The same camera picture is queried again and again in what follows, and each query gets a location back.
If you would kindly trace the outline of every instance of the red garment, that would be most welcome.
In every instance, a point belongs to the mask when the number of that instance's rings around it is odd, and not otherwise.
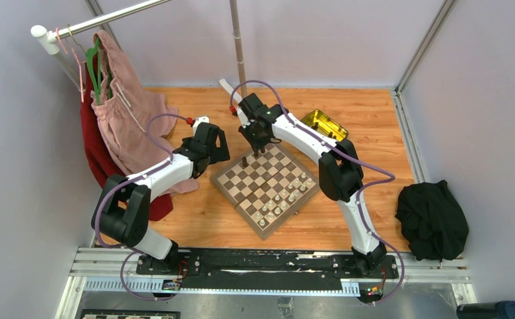
[[[104,145],[104,141],[98,129],[97,117],[91,108],[91,103],[93,103],[93,98],[91,97],[93,82],[87,72],[85,77],[84,102],[81,103],[80,111],[85,156],[87,157],[89,167],[97,183],[99,183],[101,187],[104,187],[106,179],[108,179],[109,176],[114,174],[124,176],[124,173],[122,173],[122,170],[112,161],[106,149],[106,145]],[[167,216],[172,209],[173,203],[171,202],[171,196],[169,194],[159,196],[154,199],[150,205],[150,221],[159,221]]]

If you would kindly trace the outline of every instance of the yellow container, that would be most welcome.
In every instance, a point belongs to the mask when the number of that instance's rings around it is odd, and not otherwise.
[[[342,141],[349,135],[349,132],[343,126],[319,109],[315,109],[303,117],[301,121],[316,132],[329,138],[335,138],[338,141]]]

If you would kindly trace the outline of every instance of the wooden chessboard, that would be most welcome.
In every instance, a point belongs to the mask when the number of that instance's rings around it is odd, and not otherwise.
[[[257,159],[246,152],[211,181],[263,239],[320,189],[316,176],[278,144],[267,145]]]

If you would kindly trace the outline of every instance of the white wall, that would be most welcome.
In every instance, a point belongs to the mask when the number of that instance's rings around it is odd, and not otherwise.
[[[431,181],[449,181],[479,301],[515,299],[515,1],[459,1],[405,92]]]
[[[105,12],[129,5],[103,0]],[[393,86],[442,0],[238,0],[247,78],[281,86]],[[180,0],[113,22],[142,81],[237,79],[228,0]]]
[[[30,34],[89,17],[82,1],[0,1],[0,318],[52,318],[91,238],[78,93]]]

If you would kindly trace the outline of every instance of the wooden tabletop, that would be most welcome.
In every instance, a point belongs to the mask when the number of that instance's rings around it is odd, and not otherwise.
[[[236,158],[250,149],[238,133],[240,122],[228,110],[229,96],[220,88],[152,88],[167,98],[167,104],[179,108],[182,116],[210,117],[222,128],[230,151]],[[276,104],[267,89],[249,88],[268,106]],[[413,183],[413,176],[403,145],[392,99],[388,90],[294,89],[278,90],[284,105],[302,118],[321,109],[347,130],[359,159],[396,175],[392,183],[375,185],[365,191],[367,208],[379,235],[401,251],[408,251],[394,217],[398,193]],[[192,136],[192,129],[181,121],[168,140],[175,146]],[[318,174],[317,166],[296,148],[287,147],[306,167]],[[151,227],[184,247],[349,250],[350,232],[335,202],[319,191],[266,240],[261,239],[210,182],[210,177],[226,163],[210,165],[199,177],[200,189],[173,196],[173,211]],[[380,173],[364,169],[364,183],[382,179]]]

